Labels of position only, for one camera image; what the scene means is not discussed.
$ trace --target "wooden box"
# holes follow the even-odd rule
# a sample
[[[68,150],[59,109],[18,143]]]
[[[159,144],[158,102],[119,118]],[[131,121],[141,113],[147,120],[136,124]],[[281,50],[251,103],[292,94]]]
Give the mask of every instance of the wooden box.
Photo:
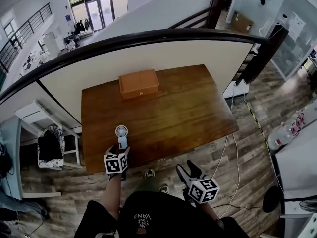
[[[159,91],[159,81],[153,69],[119,76],[119,83],[124,100]]]

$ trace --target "water bottle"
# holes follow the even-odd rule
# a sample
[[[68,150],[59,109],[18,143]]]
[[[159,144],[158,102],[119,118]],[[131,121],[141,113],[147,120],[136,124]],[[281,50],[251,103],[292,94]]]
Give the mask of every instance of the water bottle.
[[[291,126],[296,133],[302,130],[304,123],[304,114],[300,111],[296,111],[292,117],[285,123]]]
[[[297,135],[296,129],[288,124],[276,127],[268,136],[268,146],[271,150],[278,150],[282,145],[286,145]]]

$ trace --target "glass door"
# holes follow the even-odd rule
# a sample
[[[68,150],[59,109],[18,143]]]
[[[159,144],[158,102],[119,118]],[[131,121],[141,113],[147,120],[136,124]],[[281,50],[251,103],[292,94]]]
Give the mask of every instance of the glass door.
[[[104,27],[113,22],[110,0],[99,0],[100,8],[104,20]]]
[[[91,18],[91,22],[93,24],[93,28],[95,31],[103,29],[102,20],[100,17],[99,6],[97,1],[92,1],[87,3],[89,16]]]

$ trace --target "cardboard box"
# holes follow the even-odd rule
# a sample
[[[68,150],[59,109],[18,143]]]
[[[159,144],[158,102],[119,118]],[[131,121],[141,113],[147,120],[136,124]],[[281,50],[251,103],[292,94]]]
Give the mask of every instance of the cardboard box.
[[[246,18],[241,13],[235,11],[231,20],[231,25],[234,30],[237,30],[241,33],[248,33],[250,31],[250,28],[253,25],[253,22]]]

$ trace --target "handheld fan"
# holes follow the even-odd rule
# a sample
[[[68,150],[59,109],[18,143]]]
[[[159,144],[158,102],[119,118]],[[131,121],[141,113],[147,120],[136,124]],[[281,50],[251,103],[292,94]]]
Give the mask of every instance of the handheld fan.
[[[119,149],[125,149],[128,147],[127,135],[128,135],[128,128],[123,125],[119,125],[115,129],[115,134],[118,137]]]

